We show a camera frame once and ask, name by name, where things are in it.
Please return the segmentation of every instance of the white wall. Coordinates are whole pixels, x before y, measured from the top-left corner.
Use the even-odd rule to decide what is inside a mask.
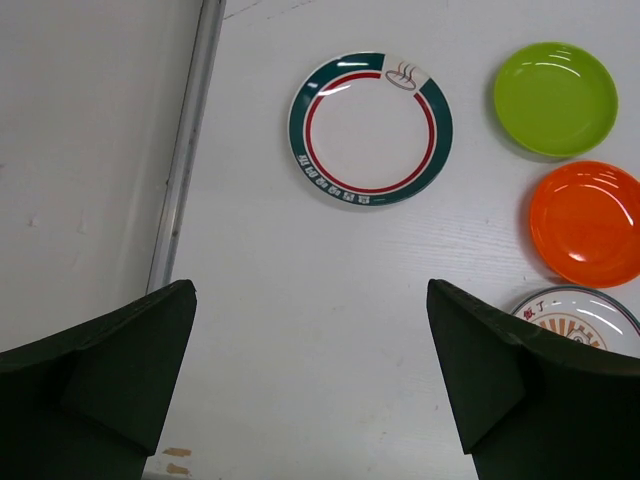
[[[0,351],[144,295],[200,5],[0,3]]]

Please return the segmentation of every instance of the white plate with green rim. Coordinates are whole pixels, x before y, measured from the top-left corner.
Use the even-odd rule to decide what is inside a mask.
[[[388,205],[424,189],[444,167],[452,140],[438,85],[383,53],[325,63],[302,84],[289,113],[289,142],[304,175],[355,205]]]
[[[620,302],[598,290],[546,288],[521,302],[512,315],[578,343],[640,358],[640,324]]]

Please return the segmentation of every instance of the white table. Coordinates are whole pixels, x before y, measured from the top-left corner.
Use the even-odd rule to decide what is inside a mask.
[[[535,162],[496,126],[510,53],[561,40],[596,55],[618,122],[586,158],[636,177],[637,0],[229,0],[173,278],[198,315],[147,469],[194,479],[473,479],[425,310],[430,278],[501,308],[555,281],[524,228]],[[388,208],[331,201],[295,165],[291,99],[343,52],[395,53],[444,91],[454,144],[436,181]],[[640,312],[640,283],[608,291]]]

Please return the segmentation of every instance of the plate with red ring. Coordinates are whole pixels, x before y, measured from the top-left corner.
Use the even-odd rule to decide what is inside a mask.
[[[435,179],[451,150],[453,122],[444,94],[418,66],[364,52],[333,59],[305,80],[288,133],[296,163],[317,188],[380,206]]]

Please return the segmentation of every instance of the small dish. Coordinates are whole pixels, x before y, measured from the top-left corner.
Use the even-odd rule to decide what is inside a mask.
[[[546,288],[511,314],[576,342],[640,358],[640,324],[622,304],[597,290]]]
[[[494,87],[498,118],[521,145],[572,157],[602,142],[616,120],[618,94],[607,69],[581,48],[537,43],[502,66]]]
[[[442,91],[416,65],[355,53],[302,84],[289,113],[296,163],[323,192],[356,205],[415,195],[444,167],[453,124]]]
[[[558,168],[536,189],[529,226],[540,256],[571,283],[606,288],[640,274],[640,184],[619,168]]]

